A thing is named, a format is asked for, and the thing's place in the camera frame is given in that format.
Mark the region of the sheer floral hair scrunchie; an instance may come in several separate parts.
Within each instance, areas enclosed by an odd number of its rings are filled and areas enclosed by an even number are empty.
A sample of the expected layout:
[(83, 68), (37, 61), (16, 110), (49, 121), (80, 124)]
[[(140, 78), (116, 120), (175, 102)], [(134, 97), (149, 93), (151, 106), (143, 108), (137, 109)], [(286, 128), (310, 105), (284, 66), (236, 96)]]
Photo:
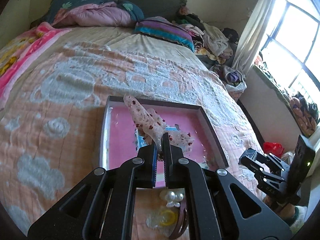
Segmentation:
[[(125, 94), (123, 100), (136, 128), (141, 128), (147, 133), (154, 127), (164, 128), (167, 126), (166, 121), (153, 108), (145, 109), (134, 96)], [(182, 131), (181, 144), (177, 147), (180, 147), (183, 152), (190, 152), (193, 142), (194, 137), (190, 133)]]

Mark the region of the white pearl hair clip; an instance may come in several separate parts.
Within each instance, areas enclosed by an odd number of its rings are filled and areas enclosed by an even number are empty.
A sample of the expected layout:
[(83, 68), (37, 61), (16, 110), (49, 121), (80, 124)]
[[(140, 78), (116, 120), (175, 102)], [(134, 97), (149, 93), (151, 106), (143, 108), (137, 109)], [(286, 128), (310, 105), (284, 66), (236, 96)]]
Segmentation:
[(166, 202), (166, 207), (180, 207), (184, 200), (184, 189), (163, 190), (159, 197)]

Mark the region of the brown oval hair clip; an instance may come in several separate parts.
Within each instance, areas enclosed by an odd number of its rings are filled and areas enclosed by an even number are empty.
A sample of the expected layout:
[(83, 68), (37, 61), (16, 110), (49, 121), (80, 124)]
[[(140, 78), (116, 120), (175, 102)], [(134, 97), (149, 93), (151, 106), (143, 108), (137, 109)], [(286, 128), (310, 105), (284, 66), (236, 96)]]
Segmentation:
[(180, 202), (180, 207), (178, 208), (178, 216), (176, 226), (169, 236), (169, 239), (178, 239), (183, 235), (188, 226), (188, 211), (186, 201)]

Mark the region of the blue printed card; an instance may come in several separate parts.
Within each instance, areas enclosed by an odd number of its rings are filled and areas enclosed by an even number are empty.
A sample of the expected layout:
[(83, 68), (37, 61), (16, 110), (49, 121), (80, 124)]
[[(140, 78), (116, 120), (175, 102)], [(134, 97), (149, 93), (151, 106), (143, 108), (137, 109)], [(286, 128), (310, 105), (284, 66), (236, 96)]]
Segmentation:
[(151, 145), (154, 143), (158, 151), (162, 149), (162, 138), (165, 133), (168, 133), (169, 138), (175, 146), (180, 146), (182, 131), (177, 127), (166, 126), (164, 128), (153, 128), (145, 133), (141, 128), (135, 129), (137, 148)]

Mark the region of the red plastic bag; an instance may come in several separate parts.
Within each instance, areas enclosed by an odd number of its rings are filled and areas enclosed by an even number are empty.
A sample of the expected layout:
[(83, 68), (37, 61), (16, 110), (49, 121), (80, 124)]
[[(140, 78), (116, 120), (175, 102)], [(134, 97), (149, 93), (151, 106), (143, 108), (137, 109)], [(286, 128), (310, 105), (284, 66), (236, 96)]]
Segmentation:
[(263, 151), (266, 154), (273, 154), (276, 157), (280, 158), (284, 153), (284, 147), (277, 142), (264, 142)]

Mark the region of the dark tray with pink liner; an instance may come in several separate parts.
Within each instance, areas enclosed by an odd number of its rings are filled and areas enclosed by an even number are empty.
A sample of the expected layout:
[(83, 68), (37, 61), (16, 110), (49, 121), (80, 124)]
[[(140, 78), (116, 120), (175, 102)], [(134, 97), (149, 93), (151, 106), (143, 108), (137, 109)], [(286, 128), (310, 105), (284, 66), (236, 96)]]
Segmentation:
[[(210, 170), (229, 166), (226, 154), (203, 108), (182, 103), (139, 99), (146, 109), (153, 108), (167, 123), (168, 130), (190, 133), (194, 141), (184, 156)], [(107, 99), (101, 130), (99, 165), (107, 170), (119, 167), (137, 155), (144, 146), (120, 96)]]

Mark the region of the clothes on window sill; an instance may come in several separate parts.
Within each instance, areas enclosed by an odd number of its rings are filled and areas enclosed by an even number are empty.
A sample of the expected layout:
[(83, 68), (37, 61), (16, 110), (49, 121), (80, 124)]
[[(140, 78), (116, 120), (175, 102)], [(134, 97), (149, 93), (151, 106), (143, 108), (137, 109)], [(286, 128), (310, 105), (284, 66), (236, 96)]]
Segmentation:
[(299, 91), (291, 95), (285, 87), (278, 84), (269, 72), (261, 52), (258, 53), (252, 67), (264, 83), (276, 93), (278, 99), (287, 107), (303, 135), (308, 138), (313, 135), (319, 124), (317, 104), (307, 102), (306, 97)]

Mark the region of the bag with purple clothes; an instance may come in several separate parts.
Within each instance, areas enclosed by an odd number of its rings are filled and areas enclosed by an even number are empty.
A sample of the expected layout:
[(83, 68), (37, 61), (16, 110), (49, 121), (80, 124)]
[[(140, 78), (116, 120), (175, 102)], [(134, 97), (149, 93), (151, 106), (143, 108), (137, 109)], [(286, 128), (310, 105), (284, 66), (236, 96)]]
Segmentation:
[(246, 90), (245, 78), (238, 70), (224, 64), (216, 64), (209, 70), (219, 76), (229, 93), (243, 93)]

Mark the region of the peach cloud-pattern quilt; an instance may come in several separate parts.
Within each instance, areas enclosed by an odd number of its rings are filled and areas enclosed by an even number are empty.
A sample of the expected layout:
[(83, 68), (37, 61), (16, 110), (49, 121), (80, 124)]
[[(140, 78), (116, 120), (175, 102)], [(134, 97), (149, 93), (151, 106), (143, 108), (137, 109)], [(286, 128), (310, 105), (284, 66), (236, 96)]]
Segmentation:
[(201, 106), (229, 162), (229, 172), (258, 198), (253, 176), (238, 166), (260, 145), (219, 78), (188, 49), (145, 52), (68, 42), (54, 46), (22, 76), (1, 117), (1, 203), (23, 234), (98, 165), (107, 98)]

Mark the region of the pile of clothes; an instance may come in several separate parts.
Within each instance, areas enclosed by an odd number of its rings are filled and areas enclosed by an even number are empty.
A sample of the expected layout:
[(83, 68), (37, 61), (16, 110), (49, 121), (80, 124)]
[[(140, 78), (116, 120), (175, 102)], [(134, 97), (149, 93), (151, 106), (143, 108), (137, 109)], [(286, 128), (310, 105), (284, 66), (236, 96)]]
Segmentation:
[(229, 67), (232, 65), (239, 42), (236, 30), (231, 28), (221, 30), (204, 23), (185, 5), (180, 6), (172, 23), (191, 36), (196, 56), (207, 67), (215, 64), (225, 64)]

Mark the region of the purple teal striped pillow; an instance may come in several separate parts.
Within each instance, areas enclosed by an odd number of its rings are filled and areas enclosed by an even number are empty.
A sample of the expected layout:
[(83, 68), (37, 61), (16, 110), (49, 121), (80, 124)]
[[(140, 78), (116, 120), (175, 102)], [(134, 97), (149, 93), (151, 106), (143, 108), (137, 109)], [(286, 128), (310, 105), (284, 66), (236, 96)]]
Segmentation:
[(179, 44), (192, 52), (195, 51), (191, 35), (185, 29), (160, 16), (149, 17), (136, 23), (134, 32)]

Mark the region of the white curtain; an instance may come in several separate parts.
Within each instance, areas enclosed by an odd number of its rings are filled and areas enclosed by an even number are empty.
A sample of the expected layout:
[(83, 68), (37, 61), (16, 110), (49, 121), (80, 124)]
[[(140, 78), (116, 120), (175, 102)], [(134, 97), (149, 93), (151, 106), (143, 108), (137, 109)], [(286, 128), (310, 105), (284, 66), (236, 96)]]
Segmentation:
[(257, 56), (276, 0), (258, 0), (240, 36), (232, 68), (247, 76)]

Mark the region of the window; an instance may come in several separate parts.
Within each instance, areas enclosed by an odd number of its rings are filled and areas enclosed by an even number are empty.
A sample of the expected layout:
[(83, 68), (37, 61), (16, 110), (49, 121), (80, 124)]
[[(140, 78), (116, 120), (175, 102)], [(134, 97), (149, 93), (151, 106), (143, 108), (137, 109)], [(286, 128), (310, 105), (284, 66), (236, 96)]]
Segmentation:
[(276, 0), (260, 45), (277, 84), (319, 101), (319, 13), (311, 0)]

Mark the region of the pink cartoon blanket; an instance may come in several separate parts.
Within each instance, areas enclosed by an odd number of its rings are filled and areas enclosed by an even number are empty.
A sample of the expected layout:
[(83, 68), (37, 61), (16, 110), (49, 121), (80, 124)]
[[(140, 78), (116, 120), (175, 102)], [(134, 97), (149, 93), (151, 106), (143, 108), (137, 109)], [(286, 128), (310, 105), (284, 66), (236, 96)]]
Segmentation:
[(42, 22), (38, 27), (24, 32), (1, 49), (1, 100), (9, 97), (16, 80), (59, 37), (70, 28), (56, 29)]

